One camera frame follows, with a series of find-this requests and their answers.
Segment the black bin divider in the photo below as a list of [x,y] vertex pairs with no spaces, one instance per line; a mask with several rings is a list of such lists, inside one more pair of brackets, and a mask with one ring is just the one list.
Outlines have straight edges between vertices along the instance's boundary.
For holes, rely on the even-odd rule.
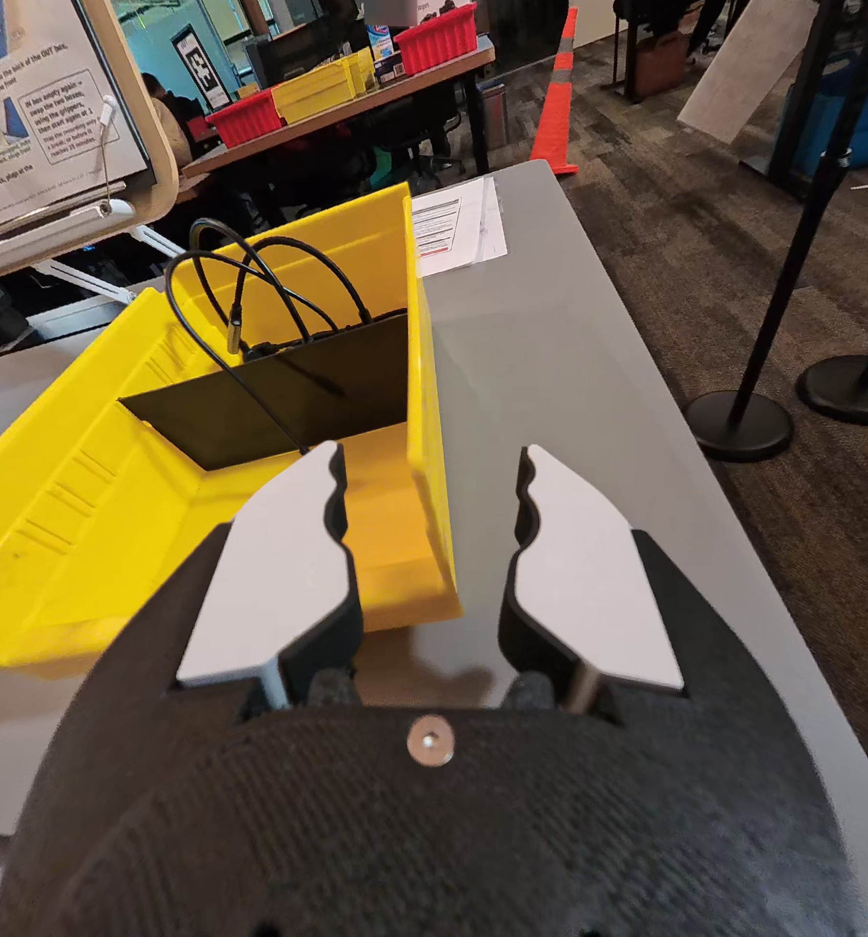
[[406,311],[120,403],[200,469],[341,441],[407,419]]

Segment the white panel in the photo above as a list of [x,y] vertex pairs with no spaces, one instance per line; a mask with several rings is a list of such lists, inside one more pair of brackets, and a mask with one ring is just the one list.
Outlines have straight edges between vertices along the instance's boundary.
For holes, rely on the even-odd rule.
[[819,3],[751,1],[678,115],[681,125],[730,144],[803,52]]

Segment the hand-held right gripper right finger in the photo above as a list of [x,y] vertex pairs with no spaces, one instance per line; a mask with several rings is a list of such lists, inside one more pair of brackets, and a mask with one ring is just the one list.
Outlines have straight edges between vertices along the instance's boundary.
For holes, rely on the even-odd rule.
[[537,444],[520,453],[517,549],[498,645],[546,677],[555,705],[587,713],[605,688],[680,696],[685,684],[636,531],[590,482]]

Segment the orange traffic cone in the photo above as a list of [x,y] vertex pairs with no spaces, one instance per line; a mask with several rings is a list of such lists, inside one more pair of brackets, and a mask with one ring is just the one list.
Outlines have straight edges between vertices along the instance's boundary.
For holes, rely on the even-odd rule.
[[579,167],[568,159],[574,39],[578,17],[578,8],[569,6],[530,154],[531,161],[545,161],[558,178],[569,177],[579,171]]

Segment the grey trash can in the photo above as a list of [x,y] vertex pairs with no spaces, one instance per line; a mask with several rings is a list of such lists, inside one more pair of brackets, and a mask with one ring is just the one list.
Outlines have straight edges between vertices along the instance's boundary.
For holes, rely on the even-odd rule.
[[492,80],[478,83],[484,115],[487,151],[509,145],[509,117],[507,89],[502,81]]

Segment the brown bag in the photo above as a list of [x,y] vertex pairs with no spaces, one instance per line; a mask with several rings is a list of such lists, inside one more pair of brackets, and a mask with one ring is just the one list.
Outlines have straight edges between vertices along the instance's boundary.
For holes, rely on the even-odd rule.
[[688,37],[680,30],[639,41],[635,97],[645,99],[677,87],[685,74],[688,46]]

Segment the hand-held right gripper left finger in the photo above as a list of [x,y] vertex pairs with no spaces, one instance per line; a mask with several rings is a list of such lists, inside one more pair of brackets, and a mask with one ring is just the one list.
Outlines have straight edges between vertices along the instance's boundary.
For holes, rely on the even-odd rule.
[[325,441],[240,509],[176,672],[182,688],[253,679],[269,707],[294,707],[318,673],[350,667],[364,616],[346,490],[344,449]]

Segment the red plastic bin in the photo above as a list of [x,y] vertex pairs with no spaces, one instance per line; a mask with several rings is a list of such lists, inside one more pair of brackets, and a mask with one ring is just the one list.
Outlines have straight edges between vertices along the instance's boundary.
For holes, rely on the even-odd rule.
[[406,76],[413,77],[475,53],[478,45],[476,9],[475,2],[459,6],[447,3],[417,26],[394,36]]
[[206,123],[216,131],[227,149],[240,147],[286,125],[286,121],[276,110],[270,88],[214,111],[206,117]]

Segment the black stanchion post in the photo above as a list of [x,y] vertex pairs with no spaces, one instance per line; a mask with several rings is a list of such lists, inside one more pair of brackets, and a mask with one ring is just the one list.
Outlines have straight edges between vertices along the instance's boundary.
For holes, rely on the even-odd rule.
[[756,463],[786,450],[794,436],[789,412],[756,392],[816,232],[833,195],[844,181],[851,160],[851,141],[868,98],[868,64],[861,61],[822,153],[803,212],[792,237],[735,390],[704,393],[683,410],[686,424],[703,453],[729,463]]
[[830,357],[809,366],[797,379],[796,393],[820,415],[868,427],[868,356]]

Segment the black white marker sign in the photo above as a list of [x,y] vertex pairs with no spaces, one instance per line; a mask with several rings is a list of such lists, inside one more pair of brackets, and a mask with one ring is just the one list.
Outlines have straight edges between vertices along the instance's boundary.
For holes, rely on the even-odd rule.
[[187,25],[177,32],[172,37],[171,44],[194,85],[199,89],[209,111],[219,111],[233,103],[229,90],[193,26]]

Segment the printed paper sheet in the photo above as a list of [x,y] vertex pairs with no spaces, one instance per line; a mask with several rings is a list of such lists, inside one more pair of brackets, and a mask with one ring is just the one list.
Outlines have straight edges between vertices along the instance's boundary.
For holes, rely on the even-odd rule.
[[496,182],[487,175],[412,200],[419,275],[496,260],[508,254]]

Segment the brown background table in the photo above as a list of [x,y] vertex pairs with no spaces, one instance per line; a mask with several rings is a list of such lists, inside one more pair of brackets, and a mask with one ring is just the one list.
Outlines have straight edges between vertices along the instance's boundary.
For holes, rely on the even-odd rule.
[[323,128],[349,122],[363,114],[377,111],[395,101],[416,96],[430,87],[444,84],[459,84],[464,93],[469,125],[473,139],[476,173],[480,176],[490,172],[485,113],[483,98],[477,86],[477,75],[496,61],[496,48],[487,35],[477,37],[477,47],[446,63],[438,64],[415,76],[394,81],[365,95],[312,114],[297,123],[291,123],[234,148],[221,144],[200,159],[186,165],[181,171],[181,181],[204,176],[214,170],[227,167],[240,160],[251,158],[270,149],[289,144],[291,141],[309,136]]

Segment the yellow plastic bin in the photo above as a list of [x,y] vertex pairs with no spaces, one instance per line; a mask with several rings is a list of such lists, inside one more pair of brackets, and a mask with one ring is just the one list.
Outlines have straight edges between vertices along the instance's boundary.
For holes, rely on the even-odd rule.
[[300,451],[199,468],[121,403],[408,316],[407,419],[337,441],[366,631],[463,615],[453,556],[435,353],[406,184],[253,241],[288,298],[217,260],[175,262],[172,297],[148,288],[0,436],[0,668],[45,671],[107,649],[217,525],[292,466]]
[[270,93],[276,113],[293,124],[357,100],[373,86],[374,61],[365,48],[276,85]]

